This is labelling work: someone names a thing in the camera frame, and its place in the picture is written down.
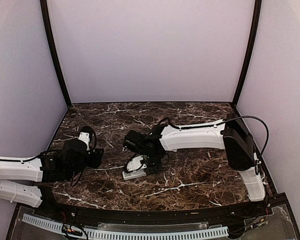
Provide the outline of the white remote control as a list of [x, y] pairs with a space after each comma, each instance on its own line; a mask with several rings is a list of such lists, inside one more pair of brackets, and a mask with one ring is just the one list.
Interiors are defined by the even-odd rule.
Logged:
[[136, 178], [141, 178], [141, 177], [144, 177], [146, 175], [147, 174], [143, 169], [132, 171], [132, 172], [129, 172], [129, 173], [127, 173], [125, 171], [122, 172], [122, 176], [123, 176], [123, 179], [125, 181], [136, 179]]

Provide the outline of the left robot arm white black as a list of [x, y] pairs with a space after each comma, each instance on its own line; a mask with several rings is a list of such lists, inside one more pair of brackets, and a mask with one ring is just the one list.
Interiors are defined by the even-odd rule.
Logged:
[[34, 157], [16, 158], [0, 156], [0, 199], [38, 208], [50, 218], [57, 218], [60, 206], [49, 199], [49, 190], [23, 185], [21, 181], [54, 183], [69, 181], [75, 186], [85, 168], [97, 169], [102, 162], [104, 149], [89, 149], [80, 139], [68, 140], [62, 149], [41, 152]]

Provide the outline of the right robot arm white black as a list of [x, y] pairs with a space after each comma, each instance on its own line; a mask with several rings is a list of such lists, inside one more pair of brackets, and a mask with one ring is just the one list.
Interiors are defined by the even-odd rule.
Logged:
[[154, 125], [149, 133], [130, 130], [123, 148], [134, 153], [124, 165], [124, 180], [152, 175], [162, 170], [162, 159], [168, 152], [181, 149], [225, 150], [228, 165], [240, 174], [250, 202], [245, 213], [256, 217], [265, 208], [266, 189], [261, 175], [261, 153], [257, 153], [254, 138], [245, 126], [244, 116], [234, 113], [225, 119], [208, 123], [174, 125], [168, 117]]

